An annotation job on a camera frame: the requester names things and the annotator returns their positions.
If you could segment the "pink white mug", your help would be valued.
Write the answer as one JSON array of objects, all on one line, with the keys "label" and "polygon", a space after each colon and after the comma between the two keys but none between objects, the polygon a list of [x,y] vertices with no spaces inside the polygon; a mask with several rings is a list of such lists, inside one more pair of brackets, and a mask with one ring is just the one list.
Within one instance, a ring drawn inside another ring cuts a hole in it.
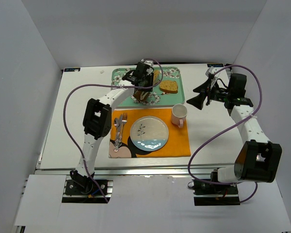
[{"label": "pink white mug", "polygon": [[172,124],[178,126],[179,128],[183,128],[187,114],[188,110],[185,105],[183,104],[174,105],[171,110]]}]

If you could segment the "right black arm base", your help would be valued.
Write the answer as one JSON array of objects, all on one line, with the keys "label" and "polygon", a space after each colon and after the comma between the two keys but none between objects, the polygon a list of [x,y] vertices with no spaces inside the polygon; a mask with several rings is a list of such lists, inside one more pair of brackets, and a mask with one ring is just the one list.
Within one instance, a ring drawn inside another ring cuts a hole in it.
[{"label": "right black arm base", "polygon": [[231,185],[218,185],[192,180],[188,188],[194,192],[195,206],[240,205],[238,189]]}]

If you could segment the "narrow seeded bread slice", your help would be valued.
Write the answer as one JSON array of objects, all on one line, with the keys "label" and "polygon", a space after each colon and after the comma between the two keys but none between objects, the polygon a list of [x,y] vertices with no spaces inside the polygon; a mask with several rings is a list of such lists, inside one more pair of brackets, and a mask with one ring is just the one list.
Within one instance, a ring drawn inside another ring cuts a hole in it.
[{"label": "narrow seeded bread slice", "polygon": [[153,85],[155,85],[159,81],[161,72],[159,70],[154,70],[153,72]]}]

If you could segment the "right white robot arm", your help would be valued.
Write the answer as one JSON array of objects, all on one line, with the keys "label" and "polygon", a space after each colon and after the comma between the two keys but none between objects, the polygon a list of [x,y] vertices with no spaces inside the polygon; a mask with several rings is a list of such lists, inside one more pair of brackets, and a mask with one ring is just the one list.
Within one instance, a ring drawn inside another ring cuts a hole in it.
[{"label": "right white robot arm", "polygon": [[247,77],[232,74],[227,88],[220,88],[218,75],[207,74],[208,79],[193,91],[198,96],[187,103],[198,109],[214,101],[224,103],[241,135],[243,147],[234,165],[211,173],[212,185],[232,185],[244,181],[271,183],[274,181],[282,154],[282,147],[272,143],[262,131],[255,117],[251,100],[245,97]]}]

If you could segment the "teal floral tray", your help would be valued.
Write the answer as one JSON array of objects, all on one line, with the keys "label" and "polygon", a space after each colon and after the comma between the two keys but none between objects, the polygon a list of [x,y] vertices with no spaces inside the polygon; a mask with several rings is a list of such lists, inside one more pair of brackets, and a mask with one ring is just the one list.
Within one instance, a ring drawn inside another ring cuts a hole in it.
[{"label": "teal floral tray", "polygon": [[126,98],[118,108],[144,108],[144,107],[170,107],[185,102],[184,90],[180,70],[177,67],[163,67],[163,81],[175,81],[178,85],[178,92],[175,94],[165,93],[159,86],[153,88],[145,102],[137,100],[134,96]]}]

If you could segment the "blue table label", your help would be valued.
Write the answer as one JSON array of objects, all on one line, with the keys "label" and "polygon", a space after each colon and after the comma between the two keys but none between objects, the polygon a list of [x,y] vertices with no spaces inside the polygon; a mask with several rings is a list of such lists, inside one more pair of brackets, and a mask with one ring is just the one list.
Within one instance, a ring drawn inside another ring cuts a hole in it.
[{"label": "blue table label", "polygon": [[211,63],[207,64],[207,67],[224,67],[222,63]]},{"label": "blue table label", "polygon": [[73,67],[73,68],[65,68],[64,72],[79,72],[81,70],[80,67]]}]

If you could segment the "silver fork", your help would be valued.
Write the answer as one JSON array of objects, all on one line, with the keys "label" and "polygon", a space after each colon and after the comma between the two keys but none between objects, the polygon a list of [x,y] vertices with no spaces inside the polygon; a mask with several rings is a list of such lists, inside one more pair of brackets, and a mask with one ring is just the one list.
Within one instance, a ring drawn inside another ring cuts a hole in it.
[{"label": "silver fork", "polygon": [[124,126],[125,126],[125,124],[127,123],[127,120],[128,120],[128,113],[125,112],[125,113],[122,115],[122,118],[121,118],[121,129],[120,129],[120,134],[119,134],[119,144],[120,144],[120,145],[122,144],[122,138],[123,138]]}]

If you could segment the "right blue table label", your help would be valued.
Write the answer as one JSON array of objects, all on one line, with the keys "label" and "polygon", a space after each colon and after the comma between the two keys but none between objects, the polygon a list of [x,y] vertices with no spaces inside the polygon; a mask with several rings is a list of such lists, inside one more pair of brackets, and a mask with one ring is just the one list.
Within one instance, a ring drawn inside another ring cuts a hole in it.
[{"label": "right blue table label", "polygon": [[207,64],[207,67],[224,67],[222,63],[211,63]]}]

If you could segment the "left blue table label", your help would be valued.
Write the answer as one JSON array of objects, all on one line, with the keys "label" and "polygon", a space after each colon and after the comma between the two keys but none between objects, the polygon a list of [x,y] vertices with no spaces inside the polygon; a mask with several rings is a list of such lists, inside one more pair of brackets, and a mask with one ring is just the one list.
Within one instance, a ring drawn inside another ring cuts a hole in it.
[{"label": "left blue table label", "polygon": [[64,72],[79,72],[81,70],[80,67],[73,67],[73,68],[65,68]]}]

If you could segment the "silver knife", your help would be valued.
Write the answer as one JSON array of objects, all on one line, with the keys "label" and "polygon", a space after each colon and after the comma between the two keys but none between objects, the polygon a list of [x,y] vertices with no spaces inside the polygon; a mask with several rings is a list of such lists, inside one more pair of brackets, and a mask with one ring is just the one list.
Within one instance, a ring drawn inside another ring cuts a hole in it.
[{"label": "silver knife", "polygon": [[120,129],[121,129],[121,118],[122,118],[122,114],[121,114],[120,117],[118,118],[119,121],[120,121],[120,126],[119,126],[119,128],[118,128],[118,136],[119,136],[119,134],[120,134]]}]

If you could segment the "large seeded bread slice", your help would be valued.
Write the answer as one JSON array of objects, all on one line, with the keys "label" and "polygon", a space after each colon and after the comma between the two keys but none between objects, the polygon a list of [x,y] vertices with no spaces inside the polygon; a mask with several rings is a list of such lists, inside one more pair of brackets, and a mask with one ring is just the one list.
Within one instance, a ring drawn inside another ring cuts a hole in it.
[{"label": "large seeded bread slice", "polygon": [[178,92],[178,84],[175,81],[162,81],[159,85],[159,88],[162,92],[176,94]]}]

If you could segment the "silver spoon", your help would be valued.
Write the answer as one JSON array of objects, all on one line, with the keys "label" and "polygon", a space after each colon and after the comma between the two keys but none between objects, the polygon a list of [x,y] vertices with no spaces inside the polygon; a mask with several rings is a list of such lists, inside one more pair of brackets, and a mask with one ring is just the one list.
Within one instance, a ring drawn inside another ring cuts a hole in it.
[{"label": "silver spoon", "polygon": [[118,152],[118,150],[119,150],[119,147],[118,147],[118,128],[120,126],[120,121],[118,118],[115,118],[113,123],[115,126],[114,151]]}]

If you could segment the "orange cartoon placemat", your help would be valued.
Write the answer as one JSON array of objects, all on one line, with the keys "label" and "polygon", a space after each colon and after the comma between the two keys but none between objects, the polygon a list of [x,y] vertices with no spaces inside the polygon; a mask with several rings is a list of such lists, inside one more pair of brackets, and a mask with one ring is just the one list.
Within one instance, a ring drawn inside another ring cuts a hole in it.
[{"label": "orange cartoon placemat", "polygon": [[[171,108],[146,108],[130,109],[125,111],[113,111],[112,119],[119,118],[121,114],[128,113],[128,120],[124,126],[122,144],[118,152],[114,151],[115,128],[111,129],[109,144],[110,158],[150,158],[150,157],[185,157],[191,156],[187,124],[183,128],[172,124]],[[139,118],[145,116],[154,116],[160,118],[166,123],[169,129],[169,138],[164,147],[159,150],[148,152],[135,147],[130,139],[130,128]]]}]

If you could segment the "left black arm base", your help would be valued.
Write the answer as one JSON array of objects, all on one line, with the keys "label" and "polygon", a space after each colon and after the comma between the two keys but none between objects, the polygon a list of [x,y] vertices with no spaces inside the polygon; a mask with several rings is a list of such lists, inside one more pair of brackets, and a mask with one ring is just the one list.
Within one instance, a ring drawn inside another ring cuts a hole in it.
[{"label": "left black arm base", "polygon": [[70,171],[70,179],[66,180],[62,203],[106,204],[111,198],[111,181],[98,179],[94,182],[90,177],[80,175],[76,170]]}]

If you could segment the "blue white ceramic plate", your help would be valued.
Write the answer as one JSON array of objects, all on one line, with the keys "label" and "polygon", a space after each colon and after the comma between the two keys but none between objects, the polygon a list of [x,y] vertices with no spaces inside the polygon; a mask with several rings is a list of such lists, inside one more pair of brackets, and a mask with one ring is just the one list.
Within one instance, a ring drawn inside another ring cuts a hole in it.
[{"label": "blue white ceramic plate", "polygon": [[165,146],[169,138],[169,129],[160,118],[144,116],[132,124],[129,136],[135,147],[152,152]]}]

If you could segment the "metal serving tongs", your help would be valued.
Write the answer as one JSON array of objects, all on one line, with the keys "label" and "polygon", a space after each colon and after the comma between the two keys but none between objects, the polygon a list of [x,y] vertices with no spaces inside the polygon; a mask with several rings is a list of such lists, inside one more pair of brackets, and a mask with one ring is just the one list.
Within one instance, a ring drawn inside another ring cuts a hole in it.
[{"label": "metal serving tongs", "polygon": [[148,92],[148,91],[142,91],[140,94],[140,101],[146,101],[149,94],[150,94],[150,92]]}]

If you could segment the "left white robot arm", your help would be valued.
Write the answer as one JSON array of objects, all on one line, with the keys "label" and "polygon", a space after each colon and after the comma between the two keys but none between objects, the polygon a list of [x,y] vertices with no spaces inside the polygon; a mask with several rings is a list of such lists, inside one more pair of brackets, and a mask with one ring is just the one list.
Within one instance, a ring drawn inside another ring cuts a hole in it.
[{"label": "left white robot arm", "polygon": [[70,172],[70,177],[82,188],[94,181],[95,160],[102,139],[111,130],[113,110],[136,91],[152,91],[153,78],[153,60],[143,59],[134,70],[130,70],[124,75],[118,85],[111,86],[110,92],[101,98],[90,99],[87,102],[82,122],[84,127],[83,146],[80,147],[69,134],[81,152],[80,161],[75,170]]}]

